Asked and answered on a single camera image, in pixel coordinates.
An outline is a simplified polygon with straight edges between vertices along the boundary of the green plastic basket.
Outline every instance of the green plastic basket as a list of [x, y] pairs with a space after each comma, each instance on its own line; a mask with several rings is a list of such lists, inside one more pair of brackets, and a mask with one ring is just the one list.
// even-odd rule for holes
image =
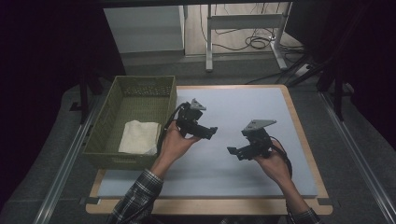
[[125, 123], [165, 125], [176, 109], [175, 77], [115, 77], [82, 152], [98, 169], [143, 170], [157, 155], [119, 152]]

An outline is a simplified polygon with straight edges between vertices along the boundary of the folded cloth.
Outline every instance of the folded cloth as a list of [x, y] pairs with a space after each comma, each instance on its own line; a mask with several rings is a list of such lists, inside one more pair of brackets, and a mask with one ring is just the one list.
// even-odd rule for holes
[[138, 120], [127, 122], [119, 152], [154, 155], [157, 153], [160, 132], [161, 124], [156, 122], [140, 122]]

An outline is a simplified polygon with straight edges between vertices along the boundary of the person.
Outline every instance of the person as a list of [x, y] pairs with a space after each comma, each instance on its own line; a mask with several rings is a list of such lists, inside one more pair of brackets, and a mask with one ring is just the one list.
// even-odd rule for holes
[[[176, 126], [176, 122], [172, 121], [166, 131], [162, 150], [157, 160], [153, 163], [150, 170], [146, 169], [143, 171], [129, 188], [125, 196], [116, 204], [107, 223], [161, 223], [151, 215], [151, 211], [154, 201], [161, 193], [165, 175], [172, 164], [182, 157], [187, 150], [199, 140], [200, 138], [195, 136], [190, 138], [182, 137]], [[284, 150], [277, 141], [273, 143], [276, 147]], [[261, 156], [253, 159], [260, 165], [263, 171], [279, 185], [285, 196], [289, 217], [292, 222], [297, 224], [323, 223], [294, 186], [286, 163], [276, 151], [273, 151], [268, 159]], [[251, 220], [247, 221], [248, 219], [244, 221], [243, 218], [235, 219], [235, 217], [225, 217], [220, 224], [264, 223], [258, 221], [259, 219], [260, 217], [253, 222]]]

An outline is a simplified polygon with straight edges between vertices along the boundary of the wooden frame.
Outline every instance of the wooden frame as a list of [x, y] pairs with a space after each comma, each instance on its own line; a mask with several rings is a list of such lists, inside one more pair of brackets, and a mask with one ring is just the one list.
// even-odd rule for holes
[[[280, 88], [288, 106], [291, 119], [302, 144], [309, 168], [314, 176], [318, 196], [305, 199], [318, 215], [332, 213], [332, 205], [319, 204], [318, 199], [329, 199], [321, 179], [311, 148], [306, 140], [303, 127], [297, 116], [288, 89], [284, 85], [229, 85], [229, 86], [178, 86], [178, 90], [193, 89], [248, 89]], [[99, 170], [92, 186], [90, 197], [97, 198], [97, 193], [106, 170]], [[86, 204], [90, 214], [110, 214], [120, 198], [101, 199], [98, 204]], [[284, 199], [157, 199], [152, 214], [156, 215], [285, 215], [287, 214]]]

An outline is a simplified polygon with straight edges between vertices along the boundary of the wall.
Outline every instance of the wall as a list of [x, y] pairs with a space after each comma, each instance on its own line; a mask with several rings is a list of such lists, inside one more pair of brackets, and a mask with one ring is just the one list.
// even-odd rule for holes
[[105, 8], [120, 53], [184, 49], [182, 6]]

